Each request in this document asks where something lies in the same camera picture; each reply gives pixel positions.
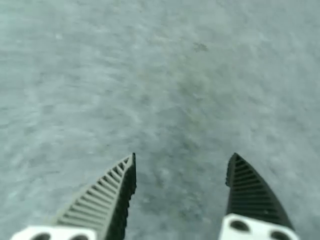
floor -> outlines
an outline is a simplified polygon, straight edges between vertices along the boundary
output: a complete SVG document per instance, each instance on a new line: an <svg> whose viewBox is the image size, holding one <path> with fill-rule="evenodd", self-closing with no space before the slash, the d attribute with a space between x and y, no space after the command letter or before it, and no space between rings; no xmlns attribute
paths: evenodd
<svg viewBox="0 0 320 240"><path fill-rule="evenodd" d="M320 1L0 0L0 229L135 152L127 240L217 239L227 162L320 235Z"/></svg>

gray carpet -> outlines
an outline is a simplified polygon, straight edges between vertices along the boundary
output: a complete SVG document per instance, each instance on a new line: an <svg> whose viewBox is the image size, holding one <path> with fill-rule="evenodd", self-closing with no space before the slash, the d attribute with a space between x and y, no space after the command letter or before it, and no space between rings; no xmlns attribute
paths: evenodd
<svg viewBox="0 0 320 240"><path fill-rule="evenodd" d="M2 239L136 152L127 240L216 239L229 157L320 235L318 0L0 0Z"/></svg>

ribbed gripper pad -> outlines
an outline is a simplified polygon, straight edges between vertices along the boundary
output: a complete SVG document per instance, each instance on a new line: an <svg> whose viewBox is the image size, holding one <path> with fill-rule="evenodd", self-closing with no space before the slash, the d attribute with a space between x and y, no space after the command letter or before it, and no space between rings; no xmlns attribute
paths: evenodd
<svg viewBox="0 0 320 240"><path fill-rule="evenodd" d="M93 229L99 240L123 240L131 195L136 190L135 154L119 161L51 223Z"/></svg>
<svg viewBox="0 0 320 240"><path fill-rule="evenodd" d="M226 185L230 187L227 215L238 214L294 229L268 184L237 153L229 160Z"/></svg>

dark stain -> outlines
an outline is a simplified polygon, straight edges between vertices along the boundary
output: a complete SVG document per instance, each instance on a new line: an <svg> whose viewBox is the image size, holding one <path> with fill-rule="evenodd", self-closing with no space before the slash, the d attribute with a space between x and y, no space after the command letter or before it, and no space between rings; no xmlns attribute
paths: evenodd
<svg viewBox="0 0 320 240"><path fill-rule="evenodd" d="M208 47L204 45L203 43L195 42L194 44L194 50L198 52L208 52Z"/></svg>
<svg viewBox="0 0 320 240"><path fill-rule="evenodd" d="M51 114L54 111L54 106L53 105L45 105L42 108L42 112L44 114Z"/></svg>

